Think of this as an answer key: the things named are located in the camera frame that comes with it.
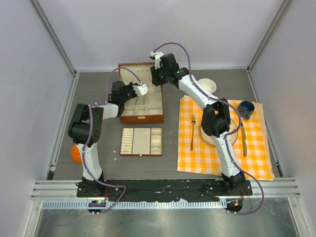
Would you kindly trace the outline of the brown jewelry box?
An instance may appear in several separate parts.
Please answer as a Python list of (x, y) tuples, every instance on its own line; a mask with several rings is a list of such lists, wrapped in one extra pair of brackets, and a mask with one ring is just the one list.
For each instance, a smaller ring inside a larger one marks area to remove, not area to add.
[(150, 67), (154, 65), (154, 62), (118, 64), (119, 67), (125, 67), (132, 71), (130, 73), (127, 70), (119, 70), (121, 81), (125, 84), (137, 83), (138, 80), (133, 75), (136, 74), (149, 88), (146, 95), (135, 97), (124, 104), (124, 111), (120, 116), (121, 123), (162, 123), (164, 121), (162, 87), (152, 84)]

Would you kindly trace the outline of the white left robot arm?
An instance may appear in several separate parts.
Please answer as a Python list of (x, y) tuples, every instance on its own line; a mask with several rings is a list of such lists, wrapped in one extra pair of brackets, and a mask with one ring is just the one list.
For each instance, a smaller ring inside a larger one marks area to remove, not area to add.
[(112, 93), (104, 105), (77, 104), (71, 119), (68, 136), (73, 140), (83, 166), (81, 182), (77, 183), (78, 194), (100, 197), (107, 187), (103, 170), (99, 164), (97, 142), (100, 139), (102, 123), (106, 119), (117, 118), (125, 110), (125, 103), (147, 93), (142, 83), (124, 84), (115, 81)]

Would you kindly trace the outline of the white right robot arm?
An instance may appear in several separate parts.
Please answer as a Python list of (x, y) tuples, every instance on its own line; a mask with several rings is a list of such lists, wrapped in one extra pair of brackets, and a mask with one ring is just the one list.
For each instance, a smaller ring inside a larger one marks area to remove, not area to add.
[(238, 166), (230, 139), (231, 105), (225, 98), (218, 99), (203, 88), (193, 77), (191, 69), (180, 68), (172, 53), (151, 52), (155, 61), (151, 67), (152, 83), (167, 82), (190, 96), (202, 109), (201, 127), (212, 139), (222, 167), (223, 189), (229, 195), (236, 194), (245, 183), (245, 174)]

